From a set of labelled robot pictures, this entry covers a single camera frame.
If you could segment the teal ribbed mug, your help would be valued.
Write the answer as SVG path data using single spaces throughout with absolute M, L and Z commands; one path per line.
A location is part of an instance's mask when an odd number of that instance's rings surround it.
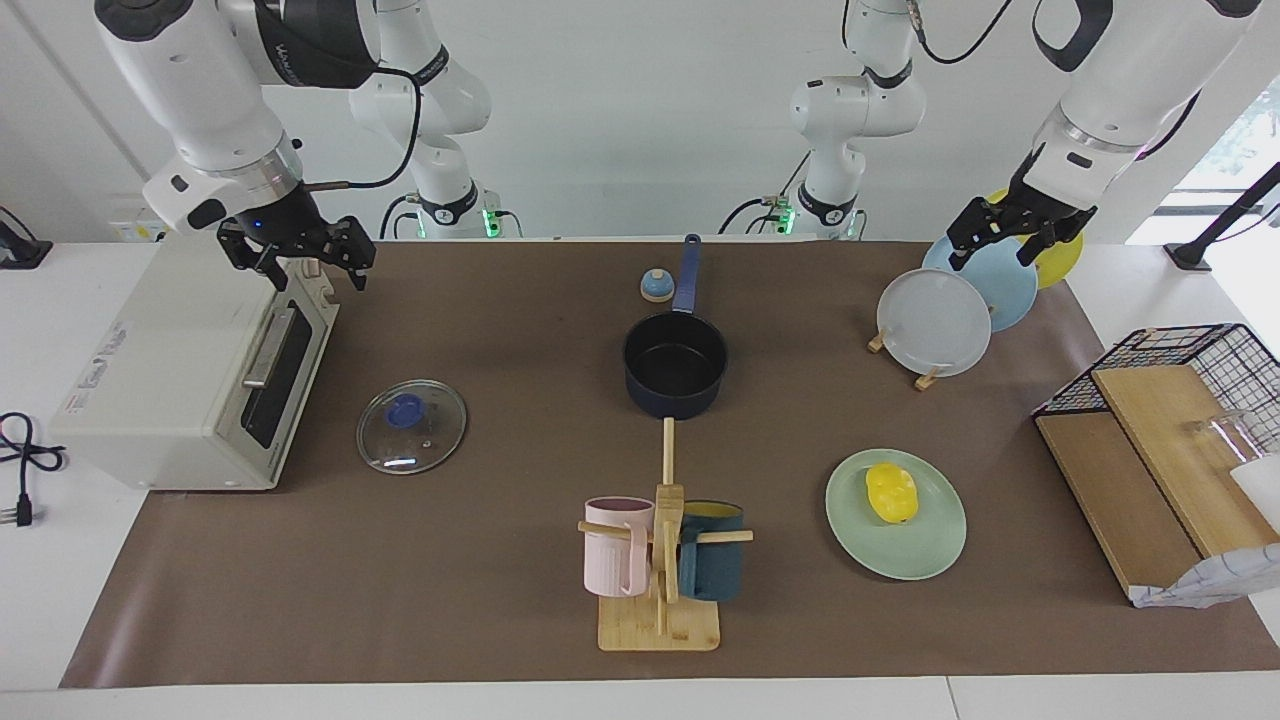
M 677 583 L 682 597 L 726 602 L 741 591 L 742 544 L 701 543 L 712 532 L 742 530 L 744 510 L 724 501 L 689 500 L 678 534 Z

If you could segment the yellow plate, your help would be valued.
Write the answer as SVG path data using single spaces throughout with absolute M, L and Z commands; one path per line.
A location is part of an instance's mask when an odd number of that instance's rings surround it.
M 1024 286 L 1029 273 L 1034 272 L 1037 291 L 1064 281 L 1079 263 L 1085 245 L 1085 236 L 1080 232 L 1068 242 L 1053 243 L 1042 250 L 1030 266 L 1023 266 L 1018 260 L 1018 251 L 1030 241 L 1032 233 L 1012 234 L 1012 238 L 1018 249 L 1006 251 L 1007 258 L 995 261 L 997 282 L 1009 287 Z

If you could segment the grey plate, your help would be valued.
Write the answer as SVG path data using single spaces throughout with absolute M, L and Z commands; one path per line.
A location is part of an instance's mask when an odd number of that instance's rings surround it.
M 920 377 L 970 370 L 993 334 L 978 290 L 956 273 L 929 268 L 905 272 L 884 287 L 876 323 L 883 348 Z

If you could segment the light blue plate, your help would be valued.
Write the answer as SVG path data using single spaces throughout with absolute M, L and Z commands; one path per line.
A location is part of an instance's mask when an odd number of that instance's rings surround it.
M 986 301 L 993 333 L 1018 324 L 1038 293 L 1036 269 L 1018 260 L 1020 247 L 1016 237 L 1000 240 L 973 252 L 957 272 Z

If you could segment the clear glass cup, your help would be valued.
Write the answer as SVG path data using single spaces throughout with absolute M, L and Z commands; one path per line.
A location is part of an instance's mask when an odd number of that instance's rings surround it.
M 1203 452 L 1222 460 L 1229 468 L 1239 468 L 1268 454 L 1254 433 L 1253 420 L 1253 413 L 1229 410 L 1193 421 L 1189 429 Z

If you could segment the wooden plate rack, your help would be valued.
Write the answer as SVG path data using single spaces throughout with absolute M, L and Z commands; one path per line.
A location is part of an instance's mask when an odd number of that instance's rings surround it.
M 905 372 L 910 372 L 915 391 L 925 392 L 941 378 L 943 365 L 929 360 L 928 350 L 922 354 L 920 341 L 906 331 L 891 325 L 882 327 L 867 341 L 865 348 L 870 354 L 887 352 Z

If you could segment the glass lid with blue knob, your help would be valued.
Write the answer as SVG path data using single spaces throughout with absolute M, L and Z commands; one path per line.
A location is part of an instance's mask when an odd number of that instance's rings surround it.
M 463 442 L 465 400 L 434 379 L 393 384 L 362 411 L 355 430 L 360 457 L 389 475 L 413 475 L 443 464 Z

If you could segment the pale green plate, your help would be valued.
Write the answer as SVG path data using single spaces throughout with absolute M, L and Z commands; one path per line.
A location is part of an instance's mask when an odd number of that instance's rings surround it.
M 873 510 L 867 473 L 877 462 L 893 462 L 911 474 L 920 503 L 914 518 L 890 523 Z M 867 448 L 841 461 L 827 482 L 826 516 L 851 559 L 902 582 L 948 570 L 968 539 L 965 509 L 948 478 L 928 461 L 896 448 Z

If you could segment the pink ribbed mug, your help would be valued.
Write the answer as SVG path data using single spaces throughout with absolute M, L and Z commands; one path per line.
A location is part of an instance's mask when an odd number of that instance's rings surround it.
M 584 520 L 618 528 L 621 537 L 584 536 L 582 584 L 600 597 L 644 596 L 650 585 L 649 533 L 655 503 L 648 498 L 602 496 L 584 505 Z

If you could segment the wooden shelf boards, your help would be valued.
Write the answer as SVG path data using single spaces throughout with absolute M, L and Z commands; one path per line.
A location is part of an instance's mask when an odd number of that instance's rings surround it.
M 1125 596 L 1204 559 L 1280 542 L 1189 425 L 1222 413 L 1188 366 L 1093 373 L 1110 413 L 1036 420 Z

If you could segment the wooden mug rack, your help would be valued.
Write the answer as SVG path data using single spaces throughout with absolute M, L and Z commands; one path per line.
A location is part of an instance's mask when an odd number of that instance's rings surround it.
M 621 518 L 586 511 L 584 537 L 623 544 L 620 589 L 598 597 L 596 644 L 605 652 L 707 652 L 721 644 L 719 606 L 678 589 L 685 488 L 675 480 L 677 421 L 662 420 L 662 477 L 655 498 Z

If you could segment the white cup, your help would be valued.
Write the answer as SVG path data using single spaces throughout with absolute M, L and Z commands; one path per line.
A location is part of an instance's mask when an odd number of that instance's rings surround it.
M 1280 536 L 1280 454 L 1243 462 L 1230 477 L 1270 528 Z

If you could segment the white toaster oven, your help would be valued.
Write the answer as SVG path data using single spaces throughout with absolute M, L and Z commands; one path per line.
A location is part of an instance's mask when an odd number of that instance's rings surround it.
M 280 268 L 284 290 L 234 269 L 215 240 L 161 242 L 52 438 L 129 487 L 273 489 L 339 311 L 319 261 Z

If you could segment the brown table mat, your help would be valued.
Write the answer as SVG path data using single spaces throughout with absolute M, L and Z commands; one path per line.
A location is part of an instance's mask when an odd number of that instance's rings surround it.
M 923 243 L 709 243 L 698 310 L 719 397 L 676 433 L 694 498 L 744 507 L 742 593 L 710 652 L 607 653 L 582 588 L 588 498 L 650 495 L 660 421 L 622 343 L 668 243 L 389 243 L 340 315 L 270 493 L 148 496 L 61 679 L 70 688 L 307 682 L 1220 673 L 1280 667 L 1247 601 L 1134 609 L 1030 415 L 1101 347 L 1064 287 L 980 364 L 918 392 L 865 351 Z M 462 445 L 370 468 L 356 424 L 412 379 L 454 388 Z M 896 448 L 966 514 L 959 560 L 902 582 L 851 559 L 832 471 Z

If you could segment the white wall socket box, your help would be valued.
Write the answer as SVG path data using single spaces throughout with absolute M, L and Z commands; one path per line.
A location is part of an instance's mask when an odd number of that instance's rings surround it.
M 120 242 L 156 243 L 165 240 L 172 228 L 150 210 L 116 214 L 110 222 Z

